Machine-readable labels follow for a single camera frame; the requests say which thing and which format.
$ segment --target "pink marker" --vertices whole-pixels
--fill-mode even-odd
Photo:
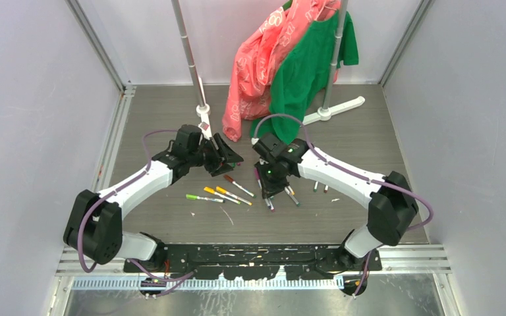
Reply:
[[[255,179],[257,179],[257,183],[259,184],[259,188],[263,188],[263,186],[261,186],[261,178],[259,178],[259,172],[257,172],[257,168],[253,168],[253,171],[255,171]]]

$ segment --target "green marker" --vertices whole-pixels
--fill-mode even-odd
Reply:
[[[202,199],[204,201],[212,201],[212,202],[218,202],[218,203],[224,203],[225,202],[223,199],[214,199],[212,197],[194,196],[192,194],[185,194],[185,197],[187,199]]]
[[[286,194],[288,194],[288,196],[292,199],[292,201],[294,201],[294,203],[296,204],[296,206],[299,207],[300,206],[300,202],[294,197],[294,195],[288,189],[288,187],[284,188],[284,191],[286,191]]]

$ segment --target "white panel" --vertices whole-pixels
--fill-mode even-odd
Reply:
[[[506,315],[506,2],[435,1],[385,94],[463,315]]]
[[[0,315],[49,307],[63,230],[118,99],[64,1],[0,1]]]
[[[133,84],[191,83],[170,0],[81,0],[83,7],[88,1]],[[285,0],[180,2],[200,76],[205,83],[227,84],[239,45]],[[381,79],[419,2],[349,1],[360,64],[343,69],[340,83]]]

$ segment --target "metal floor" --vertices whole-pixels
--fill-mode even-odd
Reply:
[[[228,86],[206,86],[205,93],[211,106],[213,132],[221,133]],[[406,174],[380,86],[335,86],[331,105],[359,95],[366,98],[361,107],[337,115],[328,122],[310,125],[311,140],[326,153],[362,169],[383,174],[395,170]],[[308,113],[314,112],[321,104],[322,93]],[[177,129],[182,124],[198,124],[195,107],[191,86],[138,87],[111,184],[132,175],[146,163],[140,141],[143,134],[162,128]],[[258,156],[251,148],[249,126],[250,122],[245,121],[243,137],[239,142],[227,140],[232,149],[245,159],[230,175],[258,194],[252,167]],[[152,155],[164,150],[174,137],[175,133],[150,137],[148,145]],[[204,169],[195,168],[174,186],[139,205],[127,216],[123,228],[130,232],[147,232],[169,243],[339,243],[350,230],[366,222],[365,210],[348,197],[332,189],[325,194],[321,186],[315,193],[314,183],[310,180],[290,177],[290,182],[301,207],[296,207],[285,194],[279,194],[274,199],[276,212],[270,213],[260,197],[251,200],[252,207],[185,199],[185,194],[207,196],[203,191],[205,186],[221,186],[246,198],[221,176],[212,178]],[[417,230],[407,232],[403,242],[428,241],[424,231]]]
[[[432,275],[374,275],[368,282],[355,301],[338,289],[178,291],[157,300],[137,291],[75,290],[65,316],[445,315]]]

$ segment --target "small debris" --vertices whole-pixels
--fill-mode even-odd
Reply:
[[[234,226],[234,221],[232,221],[232,218],[230,217],[230,215],[228,215],[228,212],[226,212],[226,210],[223,209],[222,206],[220,207],[220,209],[222,209],[222,211],[226,213],[226,216],[228,216],[228,219],[232,222],[232,226]]]

